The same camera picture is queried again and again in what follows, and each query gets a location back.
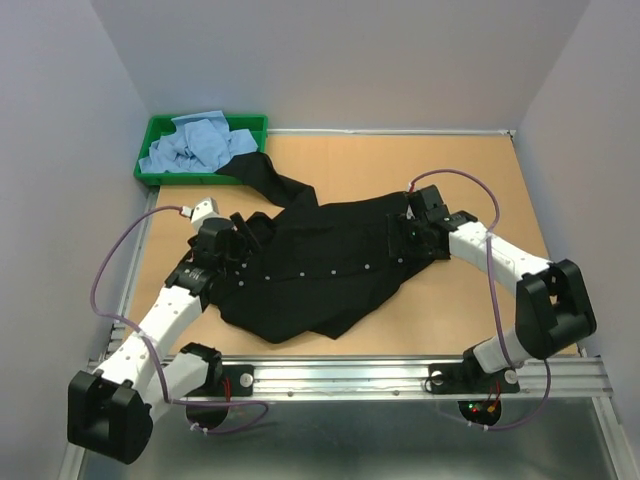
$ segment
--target blue cloth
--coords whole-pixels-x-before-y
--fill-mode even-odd
[[[258,150],[247,129],[229,131],[221,111],[196,113],[171,119],[176,132],[160,137],[141,158],[142,173],[213,173],[235,155]]]

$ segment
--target gray wall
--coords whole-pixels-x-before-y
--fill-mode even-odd
[[[640,3],[593,0],[518,129],[553,258],[586,277],[601,353],[640,458]]]
[[[92,0],[153,113],[515,128],[588,0]]]
[[[98,329],[92,276],[144,207],[131,170],[148,113],[85,0],[0,2],[0,64],[0,478],[50,479]]]

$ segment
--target wooden table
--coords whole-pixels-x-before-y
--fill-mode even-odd
[[[506,136],[272,136],[267,153],[276,169],[313,185],[321,204],[361,200],[404,190],[416,175],[434,168],[458,168],[484,180],[497,195],[502,220],[496,233],[534,255],[547,252],[520,168]],[[469,180],[443,174],[436,183],[452,211],[468,210],[488,225],[491,201]],[[214,197],[223,215],[254,211],[275,215],[279,207],[244,186],[168,186],[158,205],[194,205]],[[164,279],[185,253],[194,234],[178,215],[153,219],[131,306],[139,322],[153,305]],[[505,329],[513,324],[515,302],[498,286]],[[279,345],[220,319],[210,306],[174,345],[190,341],[211,345],[224,354],[243,355],[414,355],[461,354],[495,334],[487,277],[465,262],[434,263],[407,281],[381,308],[367,315],[337,340],[304,333]]]

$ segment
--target green bin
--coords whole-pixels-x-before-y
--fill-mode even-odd
[[[172,118],[180,115],[155,115],[149,120],[147,131],[144,134],[142,147],[138,160],[149,155],[149,147],[163,135],[169,135],[176,131]],[[258,144],[258,150],[264,152],[267,141],[266,115],[225,115],[231,130],[248,128]],[[136,160],[133,176],[145,185],[237,185],[240,182],[227,175],[216,173],[142,173]]]

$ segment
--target metal floor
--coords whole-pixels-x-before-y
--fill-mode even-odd
[[[501,423],[539,399],[503,402]],[[455,402],[299,402],[272,406],[264,423],[226,437],[191,432],[174,407],[133,465],[87,452],[87,480],[607,480],[614,472],[590,398],[552,399],[530,424],[482,432],[442,415]]]

